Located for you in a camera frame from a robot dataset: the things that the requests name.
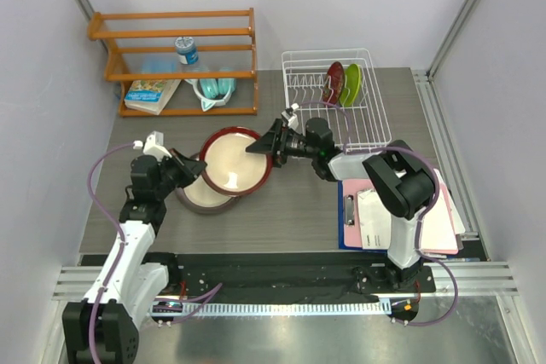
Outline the large brown rimmed cream plate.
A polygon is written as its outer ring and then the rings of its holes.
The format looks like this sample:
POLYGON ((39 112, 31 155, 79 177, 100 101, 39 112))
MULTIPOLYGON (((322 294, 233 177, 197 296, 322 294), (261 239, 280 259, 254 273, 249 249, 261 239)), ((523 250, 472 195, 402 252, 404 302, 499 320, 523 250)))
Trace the large brown rimmed cream plate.
POLYGON ((205 172, 191 185, 177 188, 174 192, 178 201, 188 210, 199 215, 218 215, 236 207, 240 197, 221 194, 211 188, 204 179, 205 172))

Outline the small brown rimmed plate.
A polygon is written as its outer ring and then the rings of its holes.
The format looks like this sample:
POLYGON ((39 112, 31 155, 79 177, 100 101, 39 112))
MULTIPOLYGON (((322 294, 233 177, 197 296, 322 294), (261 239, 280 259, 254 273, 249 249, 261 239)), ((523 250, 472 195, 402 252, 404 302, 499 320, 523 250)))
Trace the small brown rimmed plate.
POLYGON ((345 85, 345 70, 339 61, 328 69, 322 87, 322 101, 337 104, 345 85))

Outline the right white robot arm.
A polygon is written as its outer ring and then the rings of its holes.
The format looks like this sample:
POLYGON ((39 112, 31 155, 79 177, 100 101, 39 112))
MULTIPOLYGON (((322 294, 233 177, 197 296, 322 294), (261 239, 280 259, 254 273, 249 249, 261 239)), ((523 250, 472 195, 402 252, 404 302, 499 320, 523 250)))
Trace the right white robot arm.
POLYGON ((346 153, 335 145, 326 119, 308 119, 300 134, 278 118, 246 152, 268 156, 275 167, 283 166, 290 157, 309 159, 317 176, 328 182, 370 180, 391 215, 386 283, 397 292, 414 285, 423 265, 418 238, 424 215, 438 200, 439 179, 406 141, 346 153))

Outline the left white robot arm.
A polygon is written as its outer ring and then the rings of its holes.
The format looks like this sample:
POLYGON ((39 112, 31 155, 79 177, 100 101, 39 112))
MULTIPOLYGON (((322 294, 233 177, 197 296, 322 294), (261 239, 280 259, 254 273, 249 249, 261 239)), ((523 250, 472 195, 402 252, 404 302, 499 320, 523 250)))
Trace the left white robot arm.
POLYGON ((176 149, 131 161, 131 184, 118 217, 116 239, 100 274, 79 302, 70 302, 62 326, 71 363, 132 363, 140 327, 154 299, 175 293, 182 275, 145 257, 166 215, 166 198, 196 182, 206 162, 176 149))

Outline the white wire dish rack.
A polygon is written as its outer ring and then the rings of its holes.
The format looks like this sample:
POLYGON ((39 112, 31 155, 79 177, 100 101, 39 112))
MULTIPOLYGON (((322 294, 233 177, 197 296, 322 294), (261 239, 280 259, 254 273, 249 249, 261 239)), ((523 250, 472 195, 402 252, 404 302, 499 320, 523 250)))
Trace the white wire dish rack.
POLYGON ((310 118, 325 118, 334 142, 347 151, 362 151, 389 144, 392 133, 380 95, 379 81, 367 49, 285 51, 282 75, 287 106, 299 105, 299 126, 304 133, 310 118), (344 70, 358 64, 363 76, 357 99, 350 107, 322 101, 322 87, 330 66, 339 61, 344 70))

